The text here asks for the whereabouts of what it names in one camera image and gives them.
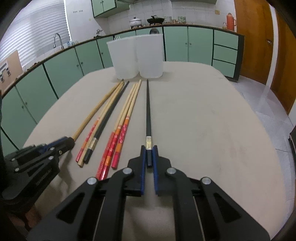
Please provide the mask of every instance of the floor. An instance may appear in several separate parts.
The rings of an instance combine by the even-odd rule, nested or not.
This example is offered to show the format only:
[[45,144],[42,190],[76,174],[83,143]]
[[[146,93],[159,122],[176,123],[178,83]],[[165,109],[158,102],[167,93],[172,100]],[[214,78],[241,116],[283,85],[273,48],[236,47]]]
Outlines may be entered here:
[[267,86],[243,76],[240,76],[238,83],[231,83],[261,120],[279,156],[286,188],[285,223],[293,211],[295,199],[295,165],[288,141],[293,125],[283,106]]

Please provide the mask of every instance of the green cabinet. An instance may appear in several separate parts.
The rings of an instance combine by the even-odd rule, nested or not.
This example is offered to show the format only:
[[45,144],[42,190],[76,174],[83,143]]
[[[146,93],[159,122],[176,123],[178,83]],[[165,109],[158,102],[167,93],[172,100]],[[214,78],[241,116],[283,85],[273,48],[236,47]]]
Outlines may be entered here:
[[84,75],[103,69],[100,52],[96,41],[75,47],[80,66]]
[[36,122],[57,101],[42,65],[17,83],[16,88]]
[[109,17],[116,13],[129,10],[129,4],[116,0],[91,0],[95,17]]
[[132,37],[132,36],[136,36],[136,31],[129,31],[129,32],[125,32],[122,34],[117,34],[115,35],[115,39],[116,38],[125,38],[125,37]]
[[2,101],[1,127],[21,149],[35,126],[36,123],[24,106],[16,88],[12,88]]
[[235,64],[237,62],[237,50],[215,45],[214,59]]
[[83,77],[75,49],[69,49],[44,63],[58,97]]
[[[136,30],[136,35],[149,34],[151,29],[152,29],[152,28],[138,29],[138,30]],[[156,27],[156,29],[159,31],[160,34],[163,33],[163,29],[162,29],[162,27]]]
[[94,17],[104,12],[102,0],[91,0]]
[[15,152],[17,149],[15,146],[10,142],[10,140],[4,135],[1,131],[1,145],[3,149],[3,155],[6,156],[12,152]]
[[226,46],[229,48],[238,48],[239,37],[235,34],[214,30],[215,44]]
[[112,40],[113,40],[112,36],[97,40],[104,68],[113,67],[113,63],[112,63],[108,45],[107,45],[107,42]]
[[233,78],[235,64],[226,63],[220,60],[213,60],[213,67],[219,70],[223,75]]
[[167,61],[188,61],[187,27],[164,27]]
[[188,61],[212,65],[213,30],[188,27]]

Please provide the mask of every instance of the metal pivot screw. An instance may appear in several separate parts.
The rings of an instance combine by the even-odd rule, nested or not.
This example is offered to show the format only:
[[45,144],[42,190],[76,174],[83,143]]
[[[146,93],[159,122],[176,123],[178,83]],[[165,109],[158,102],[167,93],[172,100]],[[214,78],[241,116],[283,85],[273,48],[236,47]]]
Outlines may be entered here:
[[173,175],[173,174],[175,174],[176,172],[177,172],[177,170],[176,170],[175,168],[173,168],[173,167],[169,167],[169,168],[167,169],[167,173],[168,173],[168,174]]
[[211,179],[209,177],[204,177],[202,179],[202,183],[205,184],[205,185],[209,185],[211,183]]
[[87,183],[89,185],[93,185],[96,183],[96,178],[95,177],[90,177],[89,179],[87,179]]
[[126,174],[126,175],[131,174],[132,171],[133,171],[133,170],[132,170],[131,168],[129,168],[129,167],[126,167],[126,168],[124,168],[124,169],[122,170],[122,172],[123,172],[124,174]]

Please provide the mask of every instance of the black pot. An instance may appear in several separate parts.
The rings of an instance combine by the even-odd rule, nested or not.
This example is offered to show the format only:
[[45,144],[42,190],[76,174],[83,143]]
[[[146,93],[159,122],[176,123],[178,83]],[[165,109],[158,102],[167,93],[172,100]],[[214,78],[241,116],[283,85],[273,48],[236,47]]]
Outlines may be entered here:
[[151,24],[156,24],[156,23],[160,23],[162,24],[164,22],[164,18],[158,18],[156,15],[151,16],[152,18],[147,19],[147,22],[149,23],[149,25]]

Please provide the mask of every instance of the white pot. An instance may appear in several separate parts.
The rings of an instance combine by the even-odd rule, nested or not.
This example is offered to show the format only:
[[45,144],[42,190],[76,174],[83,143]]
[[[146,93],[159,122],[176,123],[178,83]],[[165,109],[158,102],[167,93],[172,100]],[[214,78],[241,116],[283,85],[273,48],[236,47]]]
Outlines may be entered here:
[[142,20],[139,18],[134,17],[132,20],[129,21],[131,27],[141,26]]

